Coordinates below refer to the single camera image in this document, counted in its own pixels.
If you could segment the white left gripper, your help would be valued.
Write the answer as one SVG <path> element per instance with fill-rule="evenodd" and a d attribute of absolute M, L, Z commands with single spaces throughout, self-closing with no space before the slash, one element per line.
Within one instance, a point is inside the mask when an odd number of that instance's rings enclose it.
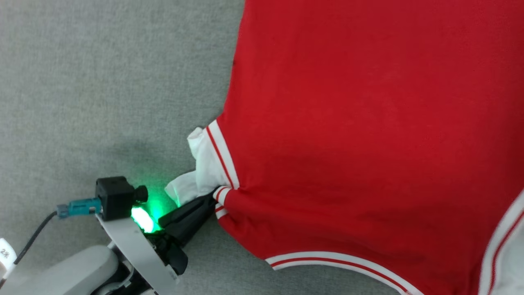
<path fill-rule="evenodd" d="M 211 194 L 197 197 L 158 220 L 167 230 L 144 233 L 131 217 L 104 221 L 95 215 L 110 237 L 108 245 L 117 259 L 116 274 L 94 295 L 175 295 L 179 278 L 187 269 L 185 247 L 213 213 Z"/>

